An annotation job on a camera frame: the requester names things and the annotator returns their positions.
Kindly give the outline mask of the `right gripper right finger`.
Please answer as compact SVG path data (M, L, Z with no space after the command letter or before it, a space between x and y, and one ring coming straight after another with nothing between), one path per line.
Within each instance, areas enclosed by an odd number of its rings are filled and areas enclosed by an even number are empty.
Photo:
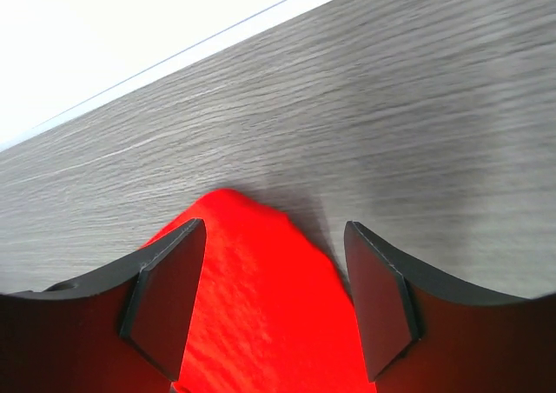
M358 222L344 230L368 380L379 392L552 392L555 297L462 280Z

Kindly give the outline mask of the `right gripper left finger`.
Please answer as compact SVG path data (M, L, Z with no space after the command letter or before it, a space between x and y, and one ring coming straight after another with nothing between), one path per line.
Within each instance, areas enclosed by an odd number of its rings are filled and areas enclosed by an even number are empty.
M193 219L50 288L1 297L4 392L167 392L179 377L206 242Z

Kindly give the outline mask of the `red t shirt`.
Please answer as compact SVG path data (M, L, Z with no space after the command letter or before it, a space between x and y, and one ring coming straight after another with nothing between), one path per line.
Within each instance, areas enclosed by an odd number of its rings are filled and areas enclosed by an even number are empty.
M336 268L286 213L214 190L160 235L193 218L207 239L175 391L374 391Z

